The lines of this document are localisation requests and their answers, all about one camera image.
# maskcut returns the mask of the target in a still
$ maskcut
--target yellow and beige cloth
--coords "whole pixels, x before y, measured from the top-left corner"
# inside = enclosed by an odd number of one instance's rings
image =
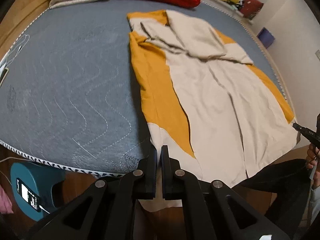
[[[132,66],[158,157],[168,145],[182,169],[233,187],[295,146],[289,105],[231,38],[171,10],[128,19]],[[156,196],[143,207],[181,206],[163,200],[161,186]]]

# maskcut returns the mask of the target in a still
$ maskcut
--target metal bolt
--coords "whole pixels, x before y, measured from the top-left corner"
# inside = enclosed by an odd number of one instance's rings
[[[142,170],[135,170],[133,171],[133,175],[134,176],[141,176],[143,174],[143,171]]]
[[[185,172],[183,170],[176,170],[175,174],[179,177],[183,176]]]
[[[95,183],[96,187],[104,187],[105,184],[106,182],[103,179],[97,180]]]
[[[212,182],[213,186],[216,188],[221,188],[223,187],[223,183],[220,180],[215,180]]]

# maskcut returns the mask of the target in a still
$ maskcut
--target black pants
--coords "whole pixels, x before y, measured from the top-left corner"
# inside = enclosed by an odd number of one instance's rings
[[[310,179],[305,164],[304,159],[295,159],[269,165],[240,183],[243,187],[277,193],[265,216],[291,239],[308,201]]]

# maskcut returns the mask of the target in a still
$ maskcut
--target human hand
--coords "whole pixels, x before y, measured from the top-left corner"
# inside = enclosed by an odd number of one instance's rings
[[[320,186],[320,165],[318,165],[318,160],[314,159],[316,157],[316,154],[319,153],[319,149],[315,147],[313,144],[309,145],[309,149],[307,150],[307,169],[312,169],[313,166],[317,166],[316,172],[313,176],[313,188],[317,188]]]

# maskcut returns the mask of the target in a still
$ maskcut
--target bed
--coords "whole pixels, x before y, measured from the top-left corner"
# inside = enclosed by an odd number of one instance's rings
[[[53,167],[121,176],[147,156],[150,134],[130,64],[126,14],[171,9],[208,21],[245,48],[283,92],[244,26],[201,3],[187,10],[107,0],[46,10],[12,45],[0,87],[0,144]]]

